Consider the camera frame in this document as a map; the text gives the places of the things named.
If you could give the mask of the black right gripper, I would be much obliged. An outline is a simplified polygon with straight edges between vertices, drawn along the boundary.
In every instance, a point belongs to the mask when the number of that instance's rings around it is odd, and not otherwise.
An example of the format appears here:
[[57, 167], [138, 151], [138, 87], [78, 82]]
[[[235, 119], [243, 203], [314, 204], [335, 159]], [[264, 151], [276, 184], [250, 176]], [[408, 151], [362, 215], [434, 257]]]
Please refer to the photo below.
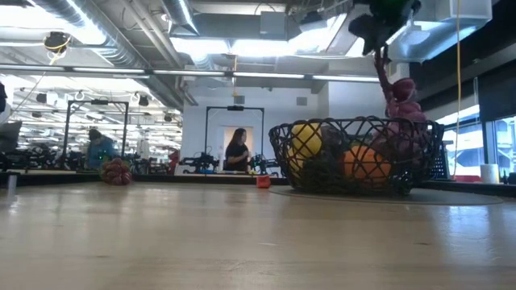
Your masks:
[[353, 19], [348, 26], [350, 33], [364, 41], [363, 56], [383, 47], [389, 28], [403, 26], [422, 6], [420, 0], [354, 0], [354, 4], [369, 9], [368, 14]]

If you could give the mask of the purple grape bunch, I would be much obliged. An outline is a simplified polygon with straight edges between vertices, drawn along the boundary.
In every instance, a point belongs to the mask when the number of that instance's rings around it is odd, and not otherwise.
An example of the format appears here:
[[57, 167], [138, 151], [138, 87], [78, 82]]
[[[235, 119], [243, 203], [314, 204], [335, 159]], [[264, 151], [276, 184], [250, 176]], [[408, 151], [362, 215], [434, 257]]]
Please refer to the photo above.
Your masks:
[[385, 97], [385, 117], [404, 119], [404, 122], [390, 122], [387, 127], [376, 131], [371, 145], [385, 158], [407, 160], [420, 151], [417, 143], [418, 126], [421, 129], [427, 118], [414, 100], [414, 80], [405, 77], [391, 83], [385, 70], [388, 63], [388, 47], [376, 48], [374, 66]]

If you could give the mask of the dark purple fruit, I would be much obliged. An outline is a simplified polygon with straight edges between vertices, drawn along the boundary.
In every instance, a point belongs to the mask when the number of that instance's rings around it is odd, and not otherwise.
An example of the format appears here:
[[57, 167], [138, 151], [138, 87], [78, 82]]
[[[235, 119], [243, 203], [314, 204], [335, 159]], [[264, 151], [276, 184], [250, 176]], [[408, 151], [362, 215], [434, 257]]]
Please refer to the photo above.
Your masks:
[[343, 150], [343, 140], [339, 130], [333, 126], [322, 126], [321, 133], [322, 144], [326, 151], [337, 154]]

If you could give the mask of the yellow lemon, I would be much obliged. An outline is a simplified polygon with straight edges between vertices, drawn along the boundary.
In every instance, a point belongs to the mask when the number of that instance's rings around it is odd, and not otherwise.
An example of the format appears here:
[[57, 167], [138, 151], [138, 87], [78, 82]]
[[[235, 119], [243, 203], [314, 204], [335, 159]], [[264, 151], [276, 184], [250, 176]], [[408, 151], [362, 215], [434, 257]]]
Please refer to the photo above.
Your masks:
[[291, 141], [297, 155], [313, 157], [323, 145], [321, 126], [315, 122], [294, 125], [291, 129]]

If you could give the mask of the orange fruit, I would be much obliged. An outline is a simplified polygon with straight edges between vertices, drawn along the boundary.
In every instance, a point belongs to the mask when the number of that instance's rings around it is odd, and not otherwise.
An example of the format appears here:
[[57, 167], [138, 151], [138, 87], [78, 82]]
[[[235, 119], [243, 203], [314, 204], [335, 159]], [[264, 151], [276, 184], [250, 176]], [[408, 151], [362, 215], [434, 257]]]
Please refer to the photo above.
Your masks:
[[343, 173], [353, 180], [385, 182], [392, 164], [380, 153], [366, 146], [354, 146], [343, 155]]

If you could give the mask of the dark green avocado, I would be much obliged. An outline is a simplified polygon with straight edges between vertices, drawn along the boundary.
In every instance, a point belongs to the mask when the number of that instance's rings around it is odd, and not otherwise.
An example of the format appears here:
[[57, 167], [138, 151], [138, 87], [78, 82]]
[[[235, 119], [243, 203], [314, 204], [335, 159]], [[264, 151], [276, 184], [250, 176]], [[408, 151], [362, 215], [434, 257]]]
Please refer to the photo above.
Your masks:
[[306, 159], [300, 176], [304, 188], [319, 193], [339, 188], [343, 180], [338, 164], [327, 159]]

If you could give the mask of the yellow starfruit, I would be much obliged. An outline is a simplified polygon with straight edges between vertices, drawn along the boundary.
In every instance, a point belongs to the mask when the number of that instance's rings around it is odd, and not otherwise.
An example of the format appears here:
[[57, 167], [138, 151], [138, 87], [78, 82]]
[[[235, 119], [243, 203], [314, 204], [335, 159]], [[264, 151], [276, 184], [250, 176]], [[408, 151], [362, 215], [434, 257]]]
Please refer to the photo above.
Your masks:
[[289, 170], [292, 172], [293, 175], [298, 175], [304, 167], [306, 156], [291, 147], [287, 150], [286, 157], [289, 165]]

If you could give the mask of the long ceiling light bar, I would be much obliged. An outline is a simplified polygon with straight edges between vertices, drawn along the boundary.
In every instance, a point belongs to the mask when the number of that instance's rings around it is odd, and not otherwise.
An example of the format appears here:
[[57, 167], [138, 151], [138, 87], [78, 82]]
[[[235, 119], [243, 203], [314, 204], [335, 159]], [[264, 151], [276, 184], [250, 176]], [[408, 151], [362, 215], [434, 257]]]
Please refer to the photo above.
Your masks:
[[175, 76], [175, 77], [229, 77], [229, 78], [268, 78], [286, 79], [295, 81], [336, 81], [336, 82], [378, 82], [378, 77], [366, 77], [357, 75], [322, 75], [301, 73], [277, 73], [277, 72], [234, 72], [234, 71], [202, 71], [186, 69], [152, 69], [152, 68], [99, 68], [99, 67], [74, 67], [36, 64], [0, 64], [2, 72], [24, 73], [73, 73], [73, 74], [98, 74], [122, 77], [150, 77], [150, 76]]

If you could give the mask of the person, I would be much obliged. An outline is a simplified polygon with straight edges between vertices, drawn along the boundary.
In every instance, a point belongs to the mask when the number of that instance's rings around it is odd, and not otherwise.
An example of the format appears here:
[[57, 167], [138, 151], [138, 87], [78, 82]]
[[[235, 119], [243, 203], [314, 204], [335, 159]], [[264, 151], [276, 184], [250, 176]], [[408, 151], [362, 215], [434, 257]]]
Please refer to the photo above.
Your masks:
[[114, 141], [97, 129], [89, 130], [89, 145], [86, 151], [87, 168], [100, 168], [106, 159], [116, 155]]
[[244, 128], [236, 129], [225, 151], [226, 165], [224, 169], [226, 171], [248, 171], [250, 153], [246, 140], [247, 131]]

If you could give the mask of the white paper roll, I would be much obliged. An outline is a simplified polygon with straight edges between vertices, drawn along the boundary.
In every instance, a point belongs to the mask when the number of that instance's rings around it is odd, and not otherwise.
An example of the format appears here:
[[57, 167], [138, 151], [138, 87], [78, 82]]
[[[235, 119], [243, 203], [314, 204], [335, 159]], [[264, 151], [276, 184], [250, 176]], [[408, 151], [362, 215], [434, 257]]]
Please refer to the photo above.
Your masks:
[[497, 164], [482, 164], [481, 170], [481, 182], [484, 184], [499, 184], [499, 168]]

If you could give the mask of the dark red grape bunch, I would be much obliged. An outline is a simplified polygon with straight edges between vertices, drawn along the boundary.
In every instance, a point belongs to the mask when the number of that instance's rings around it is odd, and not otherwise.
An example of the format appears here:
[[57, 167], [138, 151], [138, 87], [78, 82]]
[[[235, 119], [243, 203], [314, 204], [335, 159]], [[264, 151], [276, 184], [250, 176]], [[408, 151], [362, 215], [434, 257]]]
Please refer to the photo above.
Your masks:
[[120, 158], [104, 162], [100, 176], [105, 183], [110, 185], [129, 185], [133, 181], [130, 168]]

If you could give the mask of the black gantry frame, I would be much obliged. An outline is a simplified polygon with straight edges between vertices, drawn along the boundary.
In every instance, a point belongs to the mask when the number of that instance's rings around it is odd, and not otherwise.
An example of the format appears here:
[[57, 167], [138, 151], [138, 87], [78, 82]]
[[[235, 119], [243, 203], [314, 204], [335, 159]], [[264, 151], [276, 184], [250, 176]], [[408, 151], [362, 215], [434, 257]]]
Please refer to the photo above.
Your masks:
[[264, 153], [264, 108], [246, 106], [208, 106], [205, 115], [204, 152], [215, 150], [219, 160], [218, 171], [248, 174], [247, 172], [226, 171], [225, 151], [232, 135], [238, 128], [247, 131], [246, 145], [250, 156], [255, 150]]
[[93, 99], [90, 101], [78, 101], [72, 100], [68, 101], [67, 111], [66, 111], [66, 119], [64, 126], [64, 143], [63, 143], [63, 155], [67, 153], [68, 150], [68, 139], [69, 139], [69, 128], [70, 128], [70, 118], [71, 116], [79, 110], [84, 104], [90, 104], [92, 106], [108, 106], [108, 105], [124, 105], [125, 110], [122, 110], [124, 123], [123, 123], [123, 141], [122, 141], [122, 149], [121, 156], [125, 156], [125, 146], [127, 139], [127, 125], [128, 125], [128, 117], [129, 117], [129, 102], [128, 101], [109, 101], [102, 99]]

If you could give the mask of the silver ventilation duct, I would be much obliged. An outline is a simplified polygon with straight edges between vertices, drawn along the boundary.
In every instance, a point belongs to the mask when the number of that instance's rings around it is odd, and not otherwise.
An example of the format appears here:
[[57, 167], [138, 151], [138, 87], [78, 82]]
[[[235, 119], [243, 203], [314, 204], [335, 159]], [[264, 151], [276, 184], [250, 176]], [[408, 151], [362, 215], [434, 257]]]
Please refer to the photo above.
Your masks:
[[98, 45], [97, 54], [116, 68], [150, 68], [128, 39], [92, 0], [31, 0], [50, 15], [65, 21], [74, 38]]

